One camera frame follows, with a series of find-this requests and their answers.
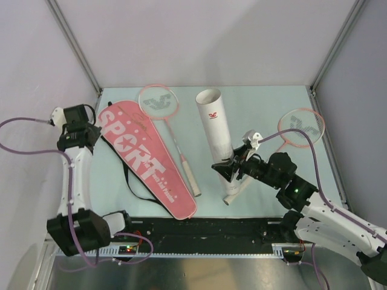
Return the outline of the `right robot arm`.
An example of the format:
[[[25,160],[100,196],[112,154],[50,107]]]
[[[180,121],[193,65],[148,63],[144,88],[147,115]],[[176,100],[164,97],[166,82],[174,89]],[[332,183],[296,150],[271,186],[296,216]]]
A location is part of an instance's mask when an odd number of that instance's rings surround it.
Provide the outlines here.
[[[212,165],[225,180],[247,175],[276,190],[277,200],[288,212],[279,227],[286,242],[297,238],[321,245],[356,265],[370,279],[386,284],[386,229],[356,216],[327,199],[322,190],[296,174],[297,166],[287,153],[274,153],[263,161],[250,158]]]

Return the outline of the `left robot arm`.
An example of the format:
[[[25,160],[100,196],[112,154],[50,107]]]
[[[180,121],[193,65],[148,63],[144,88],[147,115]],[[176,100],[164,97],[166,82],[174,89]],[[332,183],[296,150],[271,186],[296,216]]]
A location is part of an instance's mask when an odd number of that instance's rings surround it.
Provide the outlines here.
[[[127,212],[100,216],[92,210],[91,161],[101,127],[89,117],[89,105],[55,108],[51,124],[61,130],[57,149],[62,154],[62,196],[56,217],[47,220],[47,231],[64,255],[71,257],[107,247],[113,236],[127,241],[134,226]]]

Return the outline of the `translucent shuttlecock tube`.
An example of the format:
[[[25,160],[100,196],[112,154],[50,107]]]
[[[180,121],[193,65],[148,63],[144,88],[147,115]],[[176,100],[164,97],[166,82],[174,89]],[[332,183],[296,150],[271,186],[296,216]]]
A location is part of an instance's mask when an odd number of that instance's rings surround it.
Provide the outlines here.
[[[221,91],[205,89],[195,98],[214,163],[233,159],[232,140]]]

